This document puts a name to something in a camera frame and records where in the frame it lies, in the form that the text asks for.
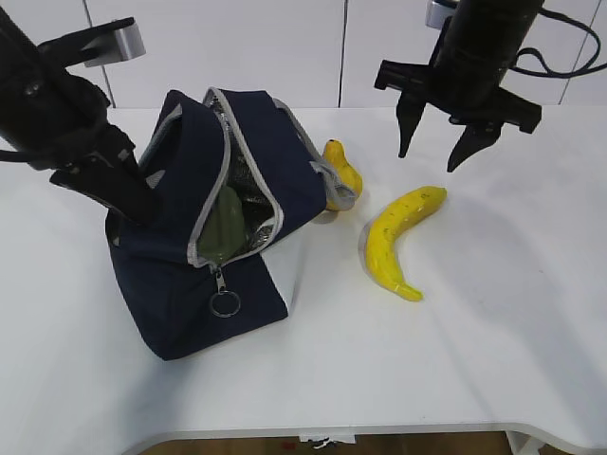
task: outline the metal ring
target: metal ring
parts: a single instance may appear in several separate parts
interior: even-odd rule
[[[236,301],[236,308],[234,309],[234,311],[232,311],[230,313],[220,313],[219,311],[217,311],[217,309],[214,306],[215,299],[217,299],[218,297],[221,297],[221,296],[230,296]],[[219,291],[219,292],[213,294],[211,296],[211,299],[209,300],[209,308],[211,309],[211,313],[213,313],[214,316],[217,316],[218,318],[222,318],[222,319],[231,318],[232,316],[236,315],[240,311],[240,307],[241,307],[240,297],[238,296],[238,294],[236,294],[235,292],[231,292],[231,291]]]

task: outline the silver zipper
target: silver zipper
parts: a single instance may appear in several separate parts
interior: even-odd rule
[[[210,270],[215,277],[217,292],[209,299],[209,309],[218,318],[231,318],[240,311],[240,297],[235,292],[228,290],[224,272],[220,265],[210,264]]]
[[[220,124],[223,125],[224,120],[221,118],[221,116],[219,116],[217,113],[215,113],[215,115],[217,116],[217,119],[219,120]],[[221,187],[225,183],[226,178],[228,177],[228,170],[230,169],[230,136],[228,135],[227,128],[222,126],[222,130],[224,132],[224,159],[221,162],[221,168],[219,170],[217,180],[215,180],[215,183],[211,188],[211,192],[209,193],[209,197],[207,197],[207,200],[202,206],[202,210],[200,211],[200,215],[196,220],[192,235],[190,236],[190,241],[188,242],[188,263],[198,268],[204,267],[206,264],[209,263],[209,261],[206,261],[204,259],[202,263],[200,262],[200,257],[198,256],[197,248],[198,237],[200,237],[202,229],[204,228],[207,218],[209,217],[209,213],[211,213],[212,205],[214,204],[215,199],[217,198],[217,194],[219,194],[219,191],[221,190]]]
[[[212,87],[211,91],[213,92],[213,94],[217,97],[217,99],[221,103],[221,106],[224,110],[224,115],[229,118],[232,133],[236,137],[236,141],[238,142],[238,145],[240,146],[240,151],[242,152],[243,157],[245,158],[245,161],[247,161],[248,168],[250,169],[251,174],[253,175],[253,179],[255,180],[255,183],[259,187],[259,190],[264,194],[264,196],[267,198],[270,205],[272,206],[272,209],[274,210],[274,216],[276,218],[274,227],[272,229],[272,233],[268,236],[267,241],[263,245],[253,249],[252,251],[241,254],[240,256],[231,258],[222,264],[222,265],[228,265],[228,264],[233,263],[234,261],[239,261],[241,259],[247,258],[248,256],[257,254],[260,251],[262,251],[268,244],[271,244],[272,241],[276,238],[276,236],[278,235],[278,233],[281,231],[281,229],[283,227],[283,222],[285,220],[285,214],[281,210],[281,207],[279,206],[276,198],[274,198],[272,191],[267,186],[266,180],[264,180],[264,177],[262,176],[262,173],[259,171],[259,168],[257,168],[257,163],[255,163],[255,159],[253,158],[250,150],[247,147],[247,142],[244,139],[244,135],[243,135],[242,131],[240,131],[240,126],[238,125],[238,122],[236,121],[236,117],[234,116],[234,113],[231,111],[231,107],[230,107],[230,104],[228,103],[228,100],[226,99],[224,94],[221,92],[221,90],[218,90],[218,89]]]

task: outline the navy blue bag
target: navy blue bag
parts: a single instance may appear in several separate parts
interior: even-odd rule
[[[106,235],[120,290],[145,343],[176,359],[287,316],[261,252],[355,195],[288,108],[266,92],[171,91],[139,162],[163,210],[148,227],[112,213]],[[242,200],[246,247],[221,264],[196,242],[226,182]]]

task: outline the toy banana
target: toy banana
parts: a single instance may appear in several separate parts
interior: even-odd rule
[[[341,142],[335,139],[329,140],[324,146],[322,157],[326,159],[338,172],[341,181],[357,194],[362,193],[362,177],[356,169],[345,159],[345,151]],[[331,202],[326,205],[327,210],[338,210]]]
[[[435,213],[447,197],[447,190],[421,187],[396,199],[371,225],[365,262],[376,282],[405,300],[420,301],[424,295],[403,278],[394,252],[396,239],[407,229]]]

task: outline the floor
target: floor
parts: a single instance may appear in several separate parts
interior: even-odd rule
[[[327,447],[326,455],[511,455],[502,432],[371,435],[357,437],[355,445]],[[318,454],[297,438],[171,441],[142,455],[305,455]],[[545,446],[541,455],[564,455]]]

